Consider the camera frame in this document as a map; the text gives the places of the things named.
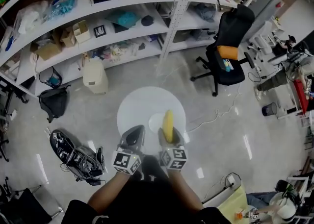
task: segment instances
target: black bag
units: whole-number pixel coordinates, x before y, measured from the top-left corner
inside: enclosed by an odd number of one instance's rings
[[[67,104],[67,87],[45,90],[39,95],[40,108],[48,113],[48,122],[64,114]]]

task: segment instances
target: framed picture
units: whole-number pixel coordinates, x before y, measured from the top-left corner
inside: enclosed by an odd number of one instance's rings
[[[94,28],[95,37],[101,37],[106,35],[105,27],[103,25]]]

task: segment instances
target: trash can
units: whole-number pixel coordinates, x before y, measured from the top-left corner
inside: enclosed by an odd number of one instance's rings
[[[277,114],[277,105],[276,103],[272,102],[269,105],[263,106],[262,113],[264,116],[270,116]]]
[[[95,94],[108,91],[108,79],[101,61],[90,59],[85,62],[83,83]]]
[[[49,85],[52,88],[57,88],[62,83],[61,75],[51,66],[39,74],[39,81]]]

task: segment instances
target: chair armrest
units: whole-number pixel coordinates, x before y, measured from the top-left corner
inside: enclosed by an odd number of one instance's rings
[[[213,60],[216,61],[217,65],[220,67],[220,69],[225,71],[226,66],[225,66],[224,60],[221,58],[219,52],[215,50],[213,52],[213,55],[214,55]]]
[[[248,54],[247,52],[245,52],[245,53],[244,53],[244,56],[245,56],[245,58],[239,60],[240,65],[242,65],[242,64],[244,64],[244,63],[246,63],[246,62],[249,62],[250,67],[253,69],[255,66],[254,66],[253,60],[252,60],[251,57],[250,57],[250,54]]]

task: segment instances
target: white round table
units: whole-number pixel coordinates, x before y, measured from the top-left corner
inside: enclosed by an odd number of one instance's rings
[[[162,127],[167,110],[172,110],[173,126],[183,135],[185,131],[185,112],[180,101],[165,89],[148,86],[128,94],[118,109],[117,125],[120,135],[131,127],[145,126],[144,149],[148,155],[158,155],[161,150],[158,129]]]

